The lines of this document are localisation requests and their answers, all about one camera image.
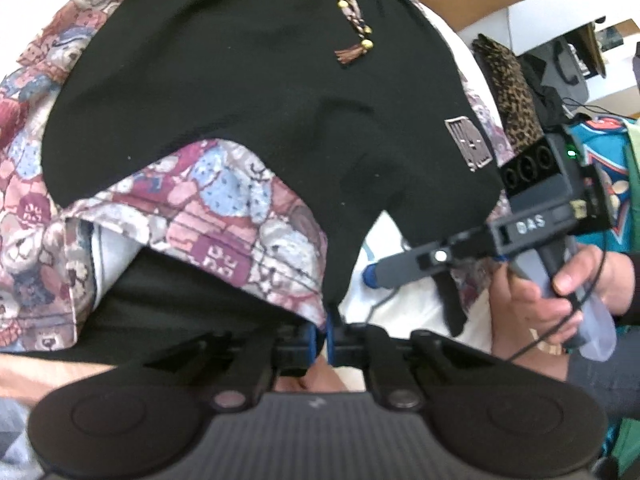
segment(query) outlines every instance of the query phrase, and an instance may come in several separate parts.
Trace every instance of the black mechanical arm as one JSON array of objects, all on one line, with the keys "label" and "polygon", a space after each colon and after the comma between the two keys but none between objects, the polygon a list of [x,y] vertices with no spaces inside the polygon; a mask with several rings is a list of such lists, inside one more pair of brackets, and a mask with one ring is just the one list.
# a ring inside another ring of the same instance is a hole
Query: black mechanical arm
[{"label": "black mechanical arm", "polygon": [[[515,196],[551,179],[550,200],[381,260],[373,277],[393,287],[606,229],[602,181],[568,142],[549,134],[503,168]],[[361,369],[367,391],[271,392],[277,377],[311,366],[324,338],[330,363]],[[60,388],[28,423],[57,480],[587,480],[599,478],[606,429],[597,403],[567,384],[426,330],[396,340],[330,322],[326,333],[309,324],[204,334]]]}]

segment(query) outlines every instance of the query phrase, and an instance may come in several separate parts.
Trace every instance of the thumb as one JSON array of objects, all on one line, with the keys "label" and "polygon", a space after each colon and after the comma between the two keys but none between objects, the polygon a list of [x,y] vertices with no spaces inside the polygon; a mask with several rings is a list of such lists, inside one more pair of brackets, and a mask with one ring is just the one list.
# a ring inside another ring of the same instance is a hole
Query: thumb
[{"label": "thumb", "polygon": [[584,282],[595,278],[602,251],[594,246],[582,247],[554,277],[554,288],[560,296],[575,292]]}]

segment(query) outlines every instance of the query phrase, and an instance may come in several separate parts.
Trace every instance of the translucent plastic handle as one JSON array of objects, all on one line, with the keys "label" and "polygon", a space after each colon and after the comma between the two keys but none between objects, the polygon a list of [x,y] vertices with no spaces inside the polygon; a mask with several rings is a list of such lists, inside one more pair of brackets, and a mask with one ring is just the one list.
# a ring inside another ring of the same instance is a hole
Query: translucent plastic handle
[{"label": "translucent plastic handle", "polygon": [[[566,238],[566,253],[564,260],[567,262],[578,251],[578,246],[573,237]],[[510,263],[511,270],[525,280],[535,282],[542,291],[544,298],[555,298],[557,294],[551,285],[551,277],[546,273],[539,254],[536,250],[529,250],[516,256]],[[579,301],[585,295],[585,290],[590,288],[585,283],[576,290]],[[580,354],[592,361],[606,361],[616,349],[616,326],[607,307],[595,294],[591,294],[582,305],[583,321],[578,327],[578,333],[565,343],[566,348],[579,348]]]}]

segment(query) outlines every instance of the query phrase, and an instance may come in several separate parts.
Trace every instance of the leopard print fabric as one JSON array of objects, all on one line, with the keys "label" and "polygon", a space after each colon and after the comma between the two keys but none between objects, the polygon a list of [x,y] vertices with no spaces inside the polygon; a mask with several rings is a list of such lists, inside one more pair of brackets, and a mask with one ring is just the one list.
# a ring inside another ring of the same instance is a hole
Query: leopard print fabric
[{"label": "leopard print fabric", "polygon": [[510,49],[482,34],[472,46],[490,82],[504,133],[517,155],[544,135],[520,63]]}]

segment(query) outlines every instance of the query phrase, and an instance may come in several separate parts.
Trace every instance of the brown tassel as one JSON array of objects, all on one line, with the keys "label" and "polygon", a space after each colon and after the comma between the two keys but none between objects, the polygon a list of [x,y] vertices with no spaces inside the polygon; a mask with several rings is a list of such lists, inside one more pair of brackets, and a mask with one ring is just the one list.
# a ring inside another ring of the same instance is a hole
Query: brown tassel
[{"label": "brown tassel", "polygon": [[338,57],[338,61],[343,65],[348,65],[350,62],[355,61],[360,56],[364,56],[367,53],[367,49],[360,43],[353,45],[346,50],[336,50],[335,55]]}]

